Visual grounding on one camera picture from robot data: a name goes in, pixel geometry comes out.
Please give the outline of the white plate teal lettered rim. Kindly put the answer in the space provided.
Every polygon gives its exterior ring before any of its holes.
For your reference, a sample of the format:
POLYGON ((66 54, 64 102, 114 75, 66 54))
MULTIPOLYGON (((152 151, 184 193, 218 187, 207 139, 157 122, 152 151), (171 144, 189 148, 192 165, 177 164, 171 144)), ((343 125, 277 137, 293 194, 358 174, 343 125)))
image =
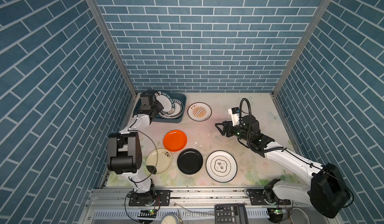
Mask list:
POLYGON ((175 112, 176 106, 174 100, 165 92, 155 92, 155 97, 157 101, 163 106, 163 110, 160 112, 160 115, 172 115, 175 112))

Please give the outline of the white plate orange sunburst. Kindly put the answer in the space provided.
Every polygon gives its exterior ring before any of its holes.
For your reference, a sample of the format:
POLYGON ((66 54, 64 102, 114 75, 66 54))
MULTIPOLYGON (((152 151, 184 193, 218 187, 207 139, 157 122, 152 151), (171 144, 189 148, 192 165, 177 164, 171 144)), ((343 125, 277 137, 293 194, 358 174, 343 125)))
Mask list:
POLYGON ((196 102, 188 108, 188 116, 195 122, 204 122, 212 116, 212 109, 206 103, 196 102))

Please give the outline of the large white plate teal rim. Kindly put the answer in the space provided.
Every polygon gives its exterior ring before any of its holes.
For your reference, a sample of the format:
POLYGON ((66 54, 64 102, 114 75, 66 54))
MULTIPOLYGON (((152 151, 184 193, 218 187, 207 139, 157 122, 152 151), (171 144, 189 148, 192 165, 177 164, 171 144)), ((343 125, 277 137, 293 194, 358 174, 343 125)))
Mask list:
POLYGON ((163 118, 163 119, 177 119, 183 114, 184 109, 185 109, 185 105, 183 104, 183 102, 178 100, 178 99, 174 99, 174 98, 173 98, 173 101, 175 104, 175 112, 172 114, 165 114, 163 112, 160 112, 159 115, 161 118, 163 118))

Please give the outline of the white plate cloud outline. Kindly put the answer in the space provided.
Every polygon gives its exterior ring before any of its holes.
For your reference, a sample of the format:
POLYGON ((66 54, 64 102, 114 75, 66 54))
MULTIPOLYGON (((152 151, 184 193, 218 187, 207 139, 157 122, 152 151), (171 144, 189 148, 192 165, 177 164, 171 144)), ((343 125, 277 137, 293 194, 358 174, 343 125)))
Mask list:
POLYGON ((238 172, 238 165, 230 153, 215 151, 207 158, 206 170, 214 181, 228 183, 235 178, 238 172))

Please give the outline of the black round plate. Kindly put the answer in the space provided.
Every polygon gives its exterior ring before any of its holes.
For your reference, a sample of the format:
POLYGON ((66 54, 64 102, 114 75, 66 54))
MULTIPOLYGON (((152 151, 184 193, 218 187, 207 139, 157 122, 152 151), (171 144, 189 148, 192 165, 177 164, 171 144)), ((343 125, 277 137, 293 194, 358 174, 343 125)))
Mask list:
POLYGON ((203 166, 203 156, 196 149, 185 149, 177 159, 179 170, 186 175, 194 175, 199 172, 203 166))

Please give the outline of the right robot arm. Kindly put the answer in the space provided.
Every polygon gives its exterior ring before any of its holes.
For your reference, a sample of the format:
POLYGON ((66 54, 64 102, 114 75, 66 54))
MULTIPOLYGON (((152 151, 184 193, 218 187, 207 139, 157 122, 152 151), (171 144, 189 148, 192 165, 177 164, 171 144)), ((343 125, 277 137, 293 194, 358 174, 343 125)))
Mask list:
POLYGON ((354 202, 353 192, 335 165, 323 165, 289 151, 262 134, 254 116, 242 118, 234 115, 232 121, 216 123, 215 127, 222 136, 237 138, 250 151, 280 164, 305 181, 301 185, 273 179, 264 187, 263 196, 267 203, 274 205, 281 200, 297 201, 313 206, 320 214, 332 219, 354 202))

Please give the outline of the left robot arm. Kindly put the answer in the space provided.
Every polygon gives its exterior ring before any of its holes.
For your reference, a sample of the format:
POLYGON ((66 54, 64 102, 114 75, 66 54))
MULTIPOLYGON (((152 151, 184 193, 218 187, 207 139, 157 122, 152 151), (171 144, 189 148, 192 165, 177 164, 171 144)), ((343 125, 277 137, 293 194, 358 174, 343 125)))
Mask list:
POLYGON ((133 119, 118 133, 111 133, 107 143, 107 168, 125 178, 134 188, 134 194, 143 197, 156 195, 155 185, 150 176, 145 176, 142 168, 142 148, 140 135, 164 107, 153 94, 140 97, 140 107, 133 119))

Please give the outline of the orange plastic plate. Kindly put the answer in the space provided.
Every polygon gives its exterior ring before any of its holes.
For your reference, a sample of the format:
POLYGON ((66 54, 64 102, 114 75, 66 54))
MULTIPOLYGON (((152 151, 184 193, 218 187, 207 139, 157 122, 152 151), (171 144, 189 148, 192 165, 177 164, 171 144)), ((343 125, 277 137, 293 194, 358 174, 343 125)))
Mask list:
POLYGON ((164 139, 164 148, 170 152, 179 152, 187 145, 187 135, 180 130, 172 130, 168 132, 164 139))

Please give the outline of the cream plate with dark spot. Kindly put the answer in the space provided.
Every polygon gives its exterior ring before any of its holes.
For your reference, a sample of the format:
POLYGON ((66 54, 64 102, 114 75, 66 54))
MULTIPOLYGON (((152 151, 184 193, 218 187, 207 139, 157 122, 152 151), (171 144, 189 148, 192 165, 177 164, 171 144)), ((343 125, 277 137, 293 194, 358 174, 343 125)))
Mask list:
POLYGON ((152 151, 146 160, 146 168, 153 175, 160 175, 169 170, 173 163, 173 155, 167 149, 152 151))

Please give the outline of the black calculator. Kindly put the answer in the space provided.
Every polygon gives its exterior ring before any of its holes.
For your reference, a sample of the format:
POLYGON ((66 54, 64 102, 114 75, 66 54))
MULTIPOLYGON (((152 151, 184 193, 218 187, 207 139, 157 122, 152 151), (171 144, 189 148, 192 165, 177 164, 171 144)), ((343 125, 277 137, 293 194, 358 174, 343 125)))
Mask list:
POLYGON ((245 205, 215 205, 215 224, 249 224, 245 205))

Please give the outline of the right green circuit board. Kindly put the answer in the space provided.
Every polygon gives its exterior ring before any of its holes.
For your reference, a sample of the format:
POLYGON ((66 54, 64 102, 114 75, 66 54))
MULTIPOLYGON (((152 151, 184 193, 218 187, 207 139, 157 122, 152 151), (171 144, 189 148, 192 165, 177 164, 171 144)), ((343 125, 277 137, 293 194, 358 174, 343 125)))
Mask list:
POLYGON ((284 214, 286 214, 286 210, 283 210, 281 208, 268 208, 268 215, 271 218, 278 218, 282 219, 284 217, 284 214))

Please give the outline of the green circuit board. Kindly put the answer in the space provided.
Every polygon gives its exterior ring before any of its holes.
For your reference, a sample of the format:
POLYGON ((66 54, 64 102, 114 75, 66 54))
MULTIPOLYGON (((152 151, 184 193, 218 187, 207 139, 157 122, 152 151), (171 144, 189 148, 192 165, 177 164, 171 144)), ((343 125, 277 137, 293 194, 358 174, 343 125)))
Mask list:
POLYGON ((157 217, 157 210, 140 210, 138 218, 144 219, 144 218, 151 218, 155 219, 157 217))
POLYGON ((268 215, 271 218, 278 218, 282 219, 284 217, 284 214, 286 214, 286 210, 283 210, 281 208, 268 208, 268 215))

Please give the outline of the left green circuit board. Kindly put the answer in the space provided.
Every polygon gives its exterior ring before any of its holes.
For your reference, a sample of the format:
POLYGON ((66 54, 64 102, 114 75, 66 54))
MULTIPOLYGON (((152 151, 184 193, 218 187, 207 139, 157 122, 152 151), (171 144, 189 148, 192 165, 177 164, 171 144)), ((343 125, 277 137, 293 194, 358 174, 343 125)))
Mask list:
POLYGON ((138 218, 144 219, 144 218, 151 218, 155 219, 157 217, 157 210, 140 210, 138 218))

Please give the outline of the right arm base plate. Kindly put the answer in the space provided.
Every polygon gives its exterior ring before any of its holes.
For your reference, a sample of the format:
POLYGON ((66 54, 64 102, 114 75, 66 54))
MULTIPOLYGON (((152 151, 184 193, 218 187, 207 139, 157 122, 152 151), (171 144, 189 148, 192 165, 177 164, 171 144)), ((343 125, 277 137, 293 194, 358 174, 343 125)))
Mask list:
POLYGON ((278 200, 277 198, 267 198, 265 196, 264 189, 247 189, 246 195, 249 197, 252 206, 288 206, 292 204, 290 200, 278 200))

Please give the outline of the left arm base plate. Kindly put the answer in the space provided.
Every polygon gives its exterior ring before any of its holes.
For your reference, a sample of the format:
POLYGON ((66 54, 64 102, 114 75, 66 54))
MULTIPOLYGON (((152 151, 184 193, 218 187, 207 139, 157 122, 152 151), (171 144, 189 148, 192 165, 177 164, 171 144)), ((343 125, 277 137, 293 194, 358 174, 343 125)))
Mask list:
POLYGON ((132 193, 129 195, 129 206, 130 207, 144 207, 152 206, 155 204, 157 206, 169 206, 171 199, 170 190, 152 190, 146 193, 132 193))

